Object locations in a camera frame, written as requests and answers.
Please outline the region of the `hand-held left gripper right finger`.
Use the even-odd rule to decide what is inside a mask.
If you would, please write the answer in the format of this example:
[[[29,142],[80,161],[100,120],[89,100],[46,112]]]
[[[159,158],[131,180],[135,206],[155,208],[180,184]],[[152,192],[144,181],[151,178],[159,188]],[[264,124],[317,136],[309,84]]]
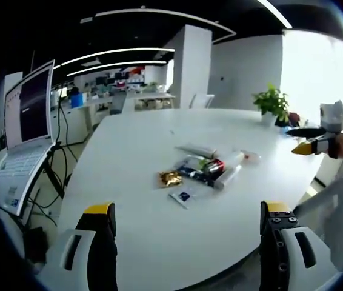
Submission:
[[[262,201],[260,290],[329,290],[343,273],[343,252],[308,226],[322,203],[310,199],[289,208]]]

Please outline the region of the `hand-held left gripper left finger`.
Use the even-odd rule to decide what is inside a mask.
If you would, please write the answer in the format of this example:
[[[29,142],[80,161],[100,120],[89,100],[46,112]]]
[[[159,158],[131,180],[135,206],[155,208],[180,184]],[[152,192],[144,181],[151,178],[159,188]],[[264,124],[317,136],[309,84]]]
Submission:
[[[88,207],[48,249],[39,281],[46,290],[117,290],[115,204]]]

